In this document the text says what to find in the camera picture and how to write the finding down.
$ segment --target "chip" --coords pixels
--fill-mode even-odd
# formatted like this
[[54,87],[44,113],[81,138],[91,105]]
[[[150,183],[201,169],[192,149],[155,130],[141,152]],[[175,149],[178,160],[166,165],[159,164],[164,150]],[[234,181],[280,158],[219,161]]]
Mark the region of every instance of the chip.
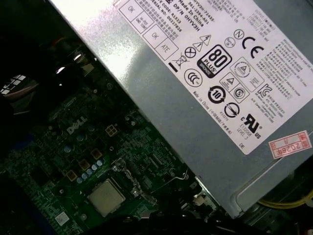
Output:
[[55,220],[58,222],[60,226],[63,226],[66,222],[69,221],[69,217],[65,212],[62,212],[57,217],[55,217]]
[[68,179],[73,182],[74,180],[77,179],[77,175],[75,174],[75,172],[73,170],[70,170],[68,173],[67,173],[67,177]]
[[83,169],[83,170],[87,170],[90,167],[90,164],[86,161],[86,159],[82,159],[79,163],[79,166]]
[[49,181],[49,177],[44,172],[44,170],[41,169],[41,167],[35,168],[30,173],[30,176],[40,187],[44,186]]
[[96,160],[98,160],[99,158],[102,157],[102,153],[100,152],[99,149],[95,148],[94,150],[91,151],[91,155],[93,156],[93,158],[95,158]]
[[124,195],[110,179],[97,187],[88,199],[103,217],[114,212],[125,201]]

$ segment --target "power supply unit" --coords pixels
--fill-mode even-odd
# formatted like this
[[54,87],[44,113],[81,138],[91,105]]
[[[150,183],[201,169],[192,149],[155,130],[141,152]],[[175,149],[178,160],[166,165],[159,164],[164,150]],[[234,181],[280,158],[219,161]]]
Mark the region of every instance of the power supply unit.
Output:
[[233,218],[313,153],[304,0],[50,0]]

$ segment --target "wire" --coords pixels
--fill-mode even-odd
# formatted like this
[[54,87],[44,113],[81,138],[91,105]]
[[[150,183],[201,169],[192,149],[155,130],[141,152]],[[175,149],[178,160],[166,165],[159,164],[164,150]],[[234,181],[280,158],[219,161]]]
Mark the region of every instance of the wire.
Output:
[[168,182],[166,182],[165,184],[163,184],[162,186],[158,187],[156,190],[152,191],[151,194],[154,193],[154,192],[156,192],[156,191],[158,191],[160,188],[163,188],[164,186],[168,185],[168,184],[169,184],[170,182],[172,182],[173,180],[185,180],[185,179],[187,178],[187,172],[188,172],[188,169],[186,170],[185,173],[183,173],[182,177],[178,177],[178,176],[174,177],[174,178],[171,179],[170,181],[168,181]]
[[307,200],[311,200],[312,198],[313,198],[313,190],[311,190],[311,192],[307,196],[295,202],[270,202],[266,200],[260,200],[259,203],[263,206],[270,207],[273,209],[286,210],[286,209],[293,209],[293,208],[300,207],[306,204]]
[[29,86],[26,88],[23,88],[17,92],[13,92],[10,94],[4,94],[3,97],[10,103],[16,102],[22,98],[24,98],[25,96],[33,93],[36,88],[38,87],[39,84],[33,85],[33,86]]
[[24,115],[30,113],[30,110],[24,111],[24,112],[19,112],[19,113],[14,113],[14,115]]
[[51,47],[57,45],[59,42],[63,41],[64,39],[66,39],[66,37],[62,37],[62,38],[59,38],[59,39],[53,41],[53,42],[51,43]]

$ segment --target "screw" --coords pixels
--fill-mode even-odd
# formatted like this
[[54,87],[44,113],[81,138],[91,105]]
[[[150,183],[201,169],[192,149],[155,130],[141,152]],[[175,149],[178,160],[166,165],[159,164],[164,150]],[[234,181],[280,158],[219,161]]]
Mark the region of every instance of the screw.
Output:
[[82,215],[80,216],[80,218],[81,218],[81,220],[85,221],[85,220],[87,219],[87,216],[86,216],[85,214],[82,214]]
[[111,89],[113,88],[112,83],[108,83],[108,84],[107,84],[107,88],[108,88],[108,90],[111,90]]

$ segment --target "white label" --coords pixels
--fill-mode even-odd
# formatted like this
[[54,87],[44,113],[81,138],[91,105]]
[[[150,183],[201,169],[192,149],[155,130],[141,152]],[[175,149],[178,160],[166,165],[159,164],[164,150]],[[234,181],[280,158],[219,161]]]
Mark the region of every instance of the white label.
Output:
[[116,7],[244,154],[313,98],[312,64],[252,0]]
[[69,221],[69,217],[65,212],[62,212],[57,217],[55,217],[55,220],[58,222],[60,226],[63,226],[66,222]]

